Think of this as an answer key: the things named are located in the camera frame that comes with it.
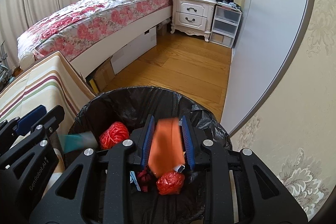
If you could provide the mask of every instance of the orange paper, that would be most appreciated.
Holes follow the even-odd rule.
[[[177,165],[184,165],[179,120],[162,119],[155,127],[148,166],[159,178]]]

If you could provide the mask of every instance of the floral blanket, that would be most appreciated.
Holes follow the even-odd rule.
[[[37,22],[17,39],[19,58],[61,51],[68,61],[169,0],[80,0]]]

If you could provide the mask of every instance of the bed frame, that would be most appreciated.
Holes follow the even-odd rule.
[[[172,6],[140,18],[108,37],[98,41],[71,61],[71,64],[87,77],[95,68],[145,31],[172,16]]]

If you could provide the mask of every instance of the striped fabric cover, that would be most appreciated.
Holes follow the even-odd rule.
[[[79,110],[95,95],[60,52],[41,59],[19,75],[0,94],[0,122],[23,117],[39,105],[47,111],[64,108],[64,121],[57,130],[67,134]]]

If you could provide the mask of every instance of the black trash bag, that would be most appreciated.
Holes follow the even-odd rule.
[[[145,125],[149,114],[154,115],[155,122],[189,115],[193,127],[203,129],[207,138],[232,149],[227,132],[209,110],[177,92],[152,86],[122,88],[100,94],[80,110],[69,134],[92,131],[99,142],[99,136],[113,122],[122,122],[131,133]],[[67,153],[66,167],[80,153]],[[205,204],[205,173],[189,171],[184,174],[184,186],[179,195],[161,196],[155,185],[149,193],[132,191],[134,224],[187,224],[201,219]]]

